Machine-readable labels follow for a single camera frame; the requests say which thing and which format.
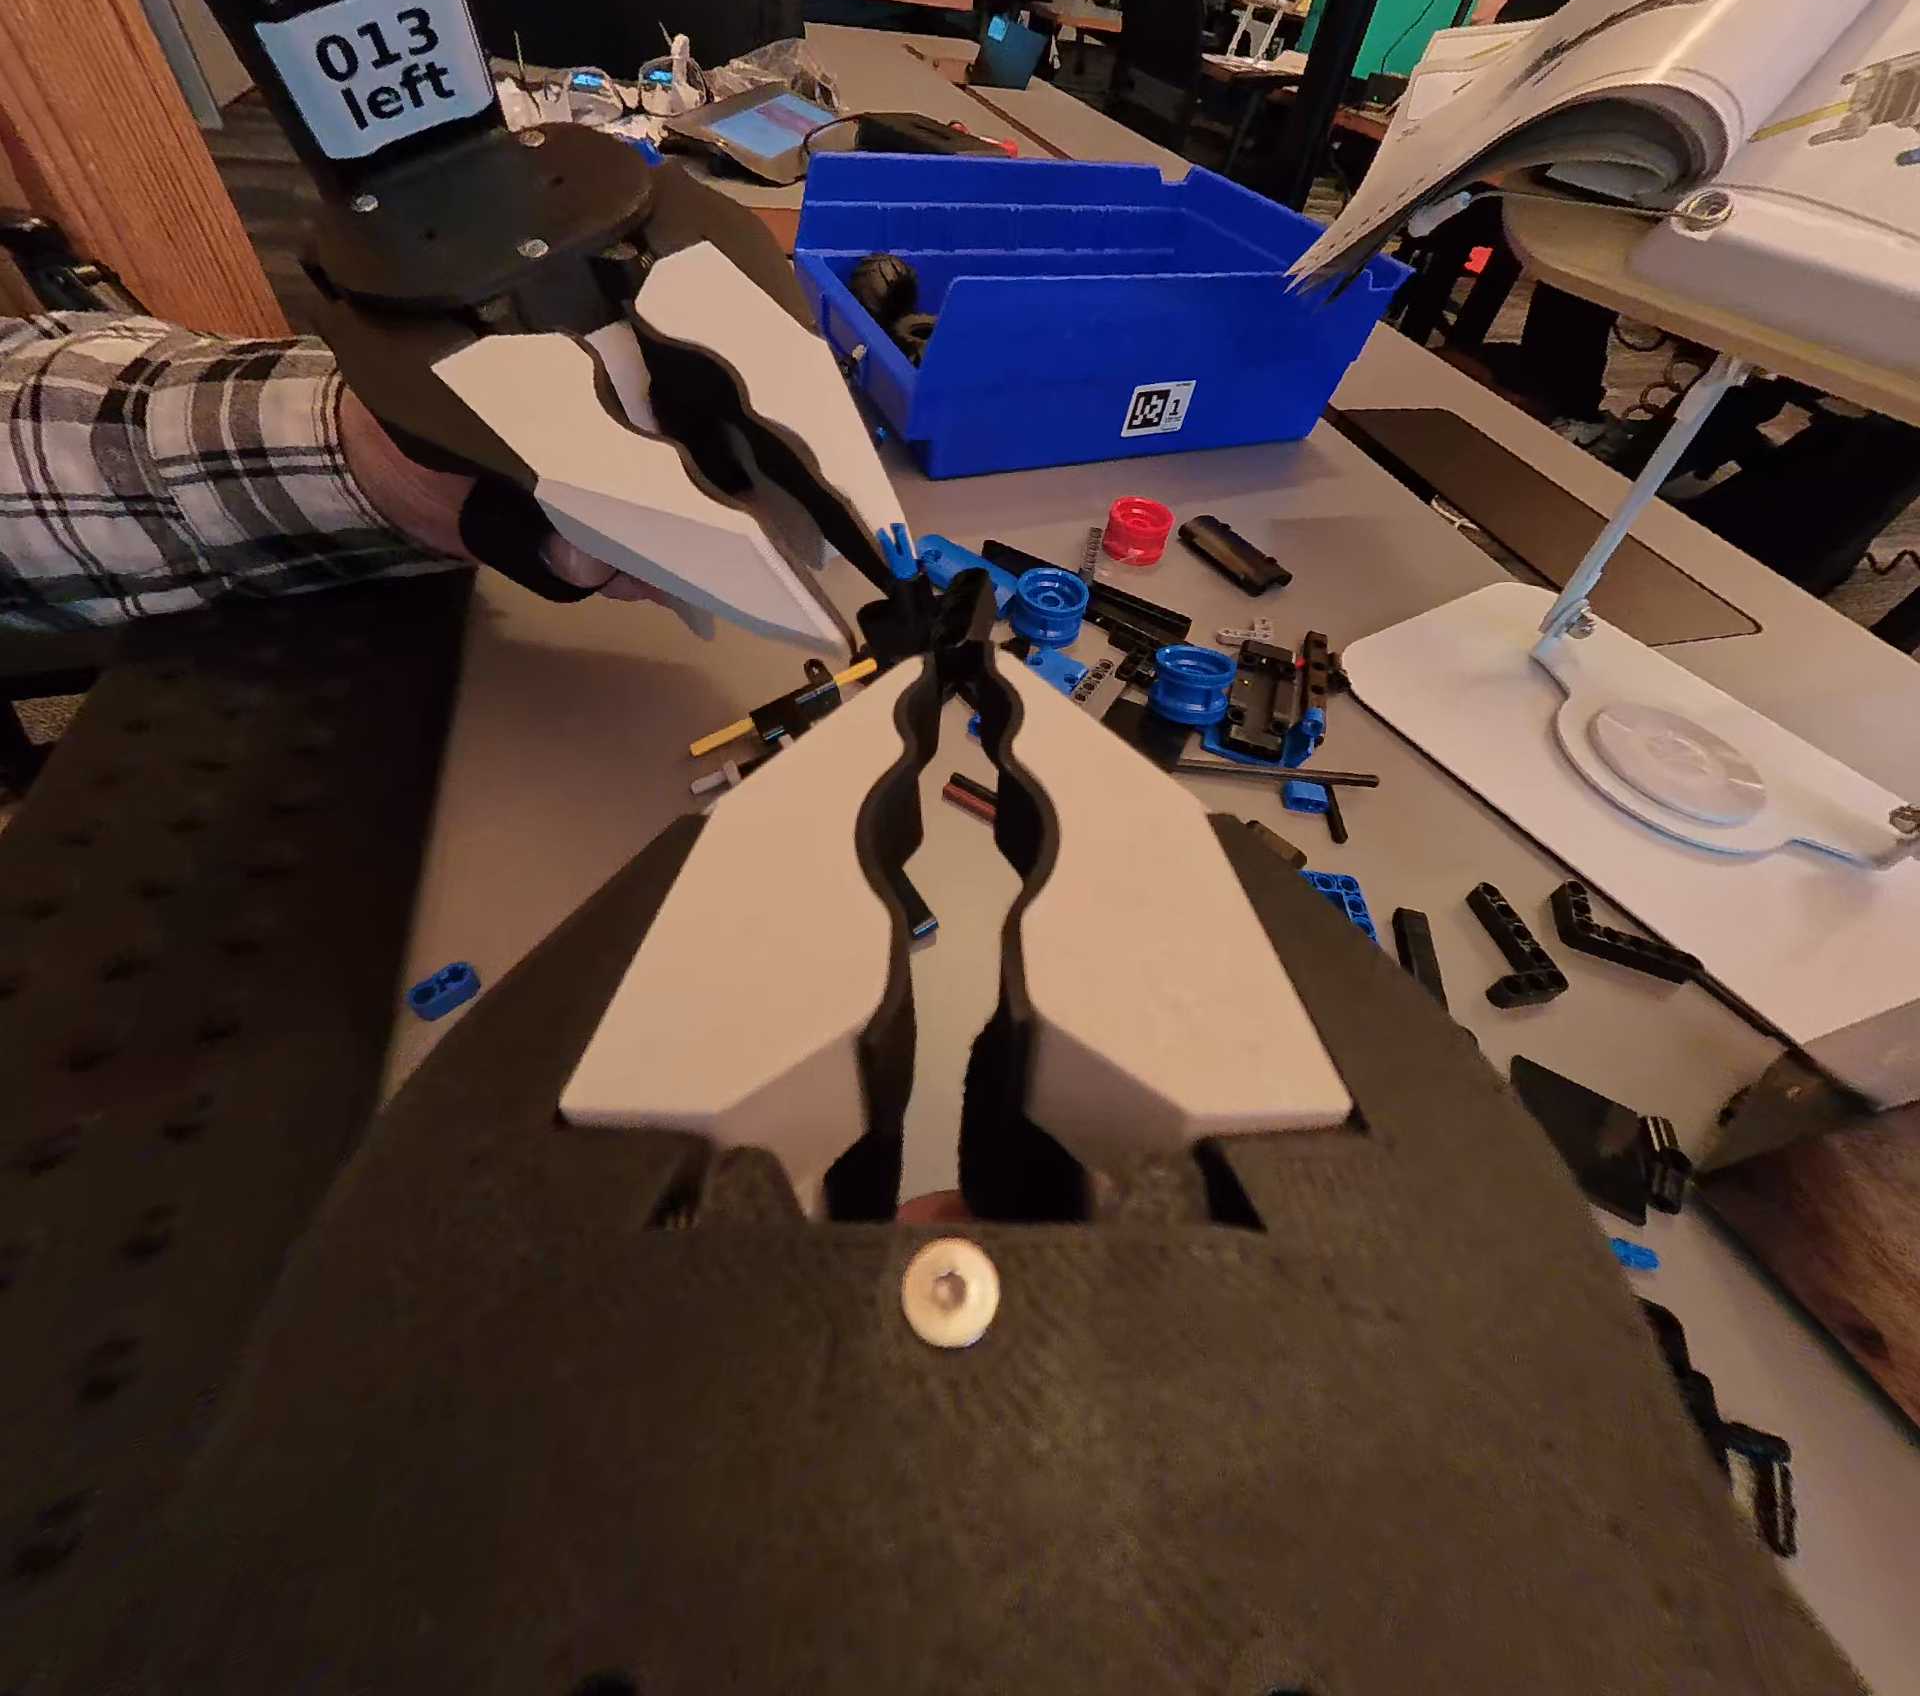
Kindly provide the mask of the blue wheel rim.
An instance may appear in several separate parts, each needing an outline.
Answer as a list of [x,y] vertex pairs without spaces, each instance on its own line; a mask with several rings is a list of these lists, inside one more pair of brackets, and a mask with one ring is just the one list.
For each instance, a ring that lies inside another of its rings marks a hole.
[[1018,577],[1007,607],[1007,625],[1016,639],[1061,650],[1079,642],[1093,591],[1089,580],[1061,566],[1036,566]]
[[1180,729],[1213,729],[1231,711],[1236,657],[1222,648],[1168,645],[1155,653],[1147,708]]

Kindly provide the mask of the person's left forearm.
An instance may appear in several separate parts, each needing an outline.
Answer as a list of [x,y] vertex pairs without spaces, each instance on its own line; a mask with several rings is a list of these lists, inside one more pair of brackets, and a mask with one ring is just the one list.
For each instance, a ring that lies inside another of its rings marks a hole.
[[314,338],[153,316],[3,322],[3,625],[115,629],[350,580],[393,542]]

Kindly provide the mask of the blue plastic bin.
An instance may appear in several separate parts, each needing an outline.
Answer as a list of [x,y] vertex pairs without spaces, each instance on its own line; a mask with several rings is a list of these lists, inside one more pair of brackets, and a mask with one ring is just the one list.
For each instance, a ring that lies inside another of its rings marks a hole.
[[[882,426],[941,481],[1293,443],[1404,290],[1377,254],[1340,293],[1291,282],[1320,227],[1220,174],[836,153],[806,179],[794,269]],[[855,301],[905,256],[938,318],[924,365]]]

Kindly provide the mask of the instruction booklet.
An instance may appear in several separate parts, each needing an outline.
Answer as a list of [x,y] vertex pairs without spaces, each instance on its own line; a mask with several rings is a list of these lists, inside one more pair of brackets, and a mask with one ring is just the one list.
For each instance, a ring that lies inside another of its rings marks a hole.
[[1529,25],[1440,30],[1342,214],[1293,264],[1332,289],[1414,216],[1559,171],[1669,210],[1716,179],[1875,0],[1571,0]]

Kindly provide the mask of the black beam assembly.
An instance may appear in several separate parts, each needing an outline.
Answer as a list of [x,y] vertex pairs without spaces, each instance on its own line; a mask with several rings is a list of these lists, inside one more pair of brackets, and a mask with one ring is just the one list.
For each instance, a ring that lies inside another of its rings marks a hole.
[[[751,714],[714,731],[688,747],[688,756],[696,762],[718,758],[717,767],[698,775],[686,787],[686,794],[707,804],[721,794],[740,788],[748,776],[760,773],[784,751],[792,748],[806,733],[823,725],[846,700],[865,691],[875,679],[882,676],[886,667],[875,653],[865,653],[851,667],[834,672],[821,658],[808,658],[804,681],[798,688],[759,704]],[[905,808],[915,820],[915,843],[907,845],[900,867],[888,872],[891,886],[900,896],[907,920],[908,948],[931,947],[941,933],[941,919],[935,915],[924,895],[912,882],[907,865],[918,856],[924,845],[924,816],[920,790],[907,794]]]

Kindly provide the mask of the black frame subassembly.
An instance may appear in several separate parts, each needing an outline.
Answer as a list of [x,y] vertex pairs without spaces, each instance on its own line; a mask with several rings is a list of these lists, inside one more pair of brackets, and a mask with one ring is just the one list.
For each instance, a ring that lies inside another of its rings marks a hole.
[[1236,650],[1236,681],[1224,725],[1244,731],[1242,740],[1261,740],[1289,725],[1304,725],[1308,713],[1324,713],[1346,679],[1332,641],[1324,631],[1308,631],[1297,650],[1279,645],[1249,642]]

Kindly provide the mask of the black T-shaped beam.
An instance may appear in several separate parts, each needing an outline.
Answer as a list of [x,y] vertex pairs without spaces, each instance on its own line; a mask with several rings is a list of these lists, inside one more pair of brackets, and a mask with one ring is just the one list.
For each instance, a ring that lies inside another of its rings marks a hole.
[[962,568],[936,591],[924,574],[895,579],[886,595],[857,612],[872,681],[903,671],[910,682],[933,676],[938,700],[952,699],[983,713],[983,681],[999,622],[994,582],[980,568]]

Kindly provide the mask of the blue angled panel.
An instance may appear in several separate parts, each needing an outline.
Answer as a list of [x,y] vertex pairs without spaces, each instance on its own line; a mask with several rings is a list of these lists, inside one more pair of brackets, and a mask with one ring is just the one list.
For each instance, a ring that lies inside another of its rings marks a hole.
[[1203,755],[1229,765],[1256,771],[1306,771],[1326,737],[1326,714],[1315,708],[1304,723],[1289,725],[1280,733],[1265,733],[1261,740],[1242,740],[1244,731],[1220,723],[1201,733]]

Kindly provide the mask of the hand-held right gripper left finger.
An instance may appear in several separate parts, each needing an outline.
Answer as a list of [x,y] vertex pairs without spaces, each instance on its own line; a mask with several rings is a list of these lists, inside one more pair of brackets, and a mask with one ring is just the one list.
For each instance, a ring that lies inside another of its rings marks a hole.
[[935,920],[907,867],[941,740],[931,657],[722,796],[559,1100],[581,1129],[775,1156],[808,1211],[892,1220]]

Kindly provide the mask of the person's left hand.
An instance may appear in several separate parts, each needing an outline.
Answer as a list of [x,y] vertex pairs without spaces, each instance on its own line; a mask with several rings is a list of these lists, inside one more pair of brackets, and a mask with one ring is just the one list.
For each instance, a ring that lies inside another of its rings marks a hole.
[[[341,395],[338,434],[362,498],[395,533],[422,551],[477,566],[462,536],[462,513],[477,486],[475,476],[410,458],[350,388]],[[541,542],[539,561],[552,579],[570,588],[625,605],[674,605],[650,582],[581,551],[552,531]]]

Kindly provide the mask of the thin black axle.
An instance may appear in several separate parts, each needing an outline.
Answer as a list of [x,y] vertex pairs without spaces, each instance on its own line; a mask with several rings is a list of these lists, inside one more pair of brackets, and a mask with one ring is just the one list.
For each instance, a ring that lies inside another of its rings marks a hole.
[[1374,773],[1349,773],[1349,771],[1311,771],[1311,768],[1269,768],[1258,765],[1231,762],[1213,755],[1188,755],[1179,758],[1173,765],[1175,773],[1185,775],[1209,775],[1231,781],[1261,782],[1267,787],[1302,787],[1302,788],[1324,788],[1324,790],[1377,790],[1380,788],[1380,775]]

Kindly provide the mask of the white booklet stand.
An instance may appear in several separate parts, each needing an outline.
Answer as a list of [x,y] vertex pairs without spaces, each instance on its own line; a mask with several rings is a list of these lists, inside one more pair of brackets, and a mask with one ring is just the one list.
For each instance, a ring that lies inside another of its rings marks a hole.
[[1593,612],[1608,561],[1754,369],[1916,408],[1916,227],[1720,182],[1635,259],[1719,356],[1550,598],[1493,585],[1345,653],[1357,700],[1840,1085],[1916,1100],[1916,682],[1871,694],[1835,645],[1765,642],[1722,691]]

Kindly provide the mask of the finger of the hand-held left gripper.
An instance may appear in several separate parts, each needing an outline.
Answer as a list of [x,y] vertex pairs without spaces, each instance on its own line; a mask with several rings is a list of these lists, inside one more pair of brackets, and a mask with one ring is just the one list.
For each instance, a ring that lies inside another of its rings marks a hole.
[[669,437],[633,426],[601,354],[570,334],[496,334],[435,365],[532,475],[552,528],[683,611],[848,657],[852,633],[760,518],[713,493]]
[[660,431],[800,566],[840,556],[876,591],[900,496],[832,346],[722,249],[652,261],[631,313]]

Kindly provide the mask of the building set box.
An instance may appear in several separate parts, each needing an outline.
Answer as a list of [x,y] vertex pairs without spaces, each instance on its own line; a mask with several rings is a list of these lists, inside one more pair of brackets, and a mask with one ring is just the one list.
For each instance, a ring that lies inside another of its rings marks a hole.
[[1722,1107],[1693,1197],[1919,1424],[1919,1105],[1783,1050]]

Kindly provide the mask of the pile of black beams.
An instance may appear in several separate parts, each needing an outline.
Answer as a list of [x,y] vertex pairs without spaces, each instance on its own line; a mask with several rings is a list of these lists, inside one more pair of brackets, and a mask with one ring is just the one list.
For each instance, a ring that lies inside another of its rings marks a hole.
[[[1145,699],[1142,733],[1149,737],[1151,755],[1145,758],[1162,773],[1175,773],[1175,762],[1187,756],[1203,756],[1203,729],[1183,729],[1168,725],[1147,706],[1149,685],[1155,674],[1155,653],[1171,645],[1191,645],[1180,641],[1191,631],[1191,619],[1153,605],[1134,593],[1118,588],[1108,580],[1094,577],[1100,533],[1093,533],[1089,551],[1079,568],[1090,591],[1090,607],[1085,625],[1098,629],[1115,648],[1118,658],[1133,657],[1139,664],[1137,691]],[[1016,551],[988,539],[983,544],[983,556],[992,561],[1016,580],[1046,566],[1036,556]],[[1015,636],[1018,655],[1028,655],[1034,645]],[[1236,648],[1217,647],[1236,657]],[[1316,768],[1319,748],[1306,771]],[[1339,808],[1324,818],[1328,836],[1334,845],[1349,840],[1349,828]],[[1562,964],[1549,952],[1549,947],[1535,934],[1516,905],[1512,905],[1494,884],[1479,882],[1467,893],[1470,916],[1487,933],[1501,958],[1505,975],[1487,989],[1487,1002],[1503,1013],[1545,1009],[1569,992],[1571,983]],[[1604,924],[1594,911],[1594,899],[1578,881],[1560,882],[1549,895],[1549,919],[1559,940],[1578,956],[1602,964],[1626,968],[1666,986],[1706,986],[1708,973],[1693,954],[1678,947],[1645,934],[1635,934],[1618,927]],[[1404,968],[1414,975],[1442,1006],[1447,992],[1439,973],[1437,950],[1433,947],[1429,922],[1412,911],[1401,909],[1393,916],[1396,952]]]

